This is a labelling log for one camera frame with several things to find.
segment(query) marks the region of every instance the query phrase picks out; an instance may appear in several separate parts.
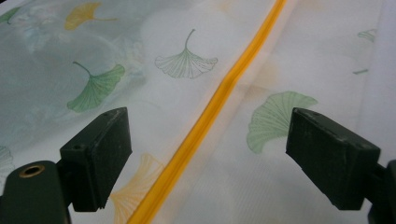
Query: clamp jaw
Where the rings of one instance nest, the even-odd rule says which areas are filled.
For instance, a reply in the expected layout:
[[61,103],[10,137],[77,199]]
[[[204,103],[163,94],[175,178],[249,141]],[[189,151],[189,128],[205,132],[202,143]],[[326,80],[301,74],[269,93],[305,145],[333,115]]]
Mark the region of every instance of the clamp jaw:
[[126,107],[97,117],[61,148],[61,160],[36,161],[13,171],[0,200],[0,223],[71,223],[77,212],[104,208],[131,155]]
[[293,108],[286,153],[339,210],[372,204],[370,224],[396,223],[396,161],[377,163],[380,148],[327,117]]

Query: leaf outline print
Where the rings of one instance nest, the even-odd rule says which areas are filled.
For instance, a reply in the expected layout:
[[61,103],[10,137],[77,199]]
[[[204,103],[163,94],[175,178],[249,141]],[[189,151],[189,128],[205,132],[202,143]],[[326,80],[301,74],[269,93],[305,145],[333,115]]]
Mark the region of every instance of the leaf outline print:
[[358,37],[365,38],[372,43],[375,41],[376,29],[371,29],[367,31],[362,31],[358,33]]
[[175,78],[188,77],[194,79],[211,71],[218,62],[217,58],[202,58],[187,48],[187,43],[194,31],[195,29],[191,30],[181,53],[169,57],[159,56],[155,59],[155,65],[163,70],[166,75]]
[[0,187],[6,184],[7,176],[15,169],[13,157],[7,147],[0,146]]
[[131,180],[121,189],[111,193],[115,207],[115,224],[124,224],[134,213],[155,180],[163,170],[163,164],[148,153],[142,154],[140,164]]

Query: zipper teeth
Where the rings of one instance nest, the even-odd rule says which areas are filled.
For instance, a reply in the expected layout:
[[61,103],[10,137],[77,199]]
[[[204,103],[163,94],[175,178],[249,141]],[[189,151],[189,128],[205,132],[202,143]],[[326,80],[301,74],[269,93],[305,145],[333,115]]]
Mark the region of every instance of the zipper teeth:
[[247,46],[246,50],[230,72],[220,83],[201,117],[196,121],[189,134],[181,143],[174,157],[163,169],[163,172],[148,191],[146,197],[129,218],[128,224],[149,223],[154,218],[167,195],[171,192],[178,178],[183,173],[193,154],[203,141],[221,108],[230,96],[236,82],[254,60],[256,54],[260,51],[262,44],[271,33],[271,30],[276,23],[276,19],[285,3],[286,0],[276,0],[268,17],[260,27],[260,30]]

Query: fabric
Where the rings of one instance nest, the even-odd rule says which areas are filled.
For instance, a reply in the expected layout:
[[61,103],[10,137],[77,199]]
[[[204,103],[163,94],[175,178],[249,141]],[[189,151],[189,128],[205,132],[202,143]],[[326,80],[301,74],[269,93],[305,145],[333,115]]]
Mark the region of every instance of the fabric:
[[222,111],[155,223],[366,223],[338,211],[286,152],[294,106],[352,131],[361,118],[381,1],[302,0],[235,113]]
[[393,41],[396,32],[390,28],[396,21],[395,12],[396,3],[384,1],[371,75],[367,78],[357,129],[359,134],[381,148],[379,163],[383,166],[396,158],[396,76],[395,63],[392,62],[396,54],[396,44]]
[[99,114],[127,106],[133,154],[106,209],[71,214],[74,223],[125,223],[275,2],[34,0],[8,8],[0,15],[1,186],[16,167],[58,161],[59,148]]

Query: hole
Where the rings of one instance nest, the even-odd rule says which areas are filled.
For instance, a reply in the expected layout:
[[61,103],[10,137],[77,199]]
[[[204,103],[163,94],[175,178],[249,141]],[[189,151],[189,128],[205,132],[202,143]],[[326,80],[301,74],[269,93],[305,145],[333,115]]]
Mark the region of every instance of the hole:
[[41,174],[46,169],[45,166],[38,164],[27,167],[20,172],[20,177],[29,178]]

